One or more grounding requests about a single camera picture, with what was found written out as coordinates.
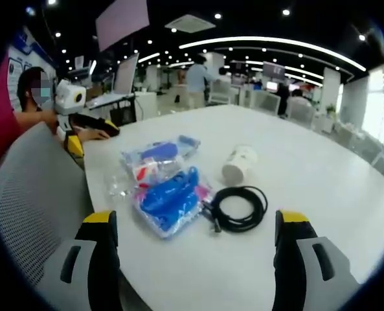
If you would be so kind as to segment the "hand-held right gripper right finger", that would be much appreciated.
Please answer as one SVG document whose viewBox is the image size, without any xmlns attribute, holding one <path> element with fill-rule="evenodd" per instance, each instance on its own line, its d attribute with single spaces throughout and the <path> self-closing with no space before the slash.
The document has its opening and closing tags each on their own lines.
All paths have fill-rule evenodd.
<svg viewBox="0 0 384 311">
<path fill-rule="evenodd" d="M 302 213 L 275 218 L 273 310 L 339 310 L 358 291 L 348 257 Z"/>
</svg>

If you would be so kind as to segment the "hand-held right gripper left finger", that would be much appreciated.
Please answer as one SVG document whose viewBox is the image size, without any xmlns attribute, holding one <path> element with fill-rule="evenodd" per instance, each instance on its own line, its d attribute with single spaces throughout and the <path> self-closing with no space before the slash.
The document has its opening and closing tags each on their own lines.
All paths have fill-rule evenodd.
<svg viewBox="0 0 384 311">
<path fill-rule="evenodd" d="M 55 310 L 120 310 L 115 211 L 90 214 L 45 261 L 38 293 Z"/>
</svg>

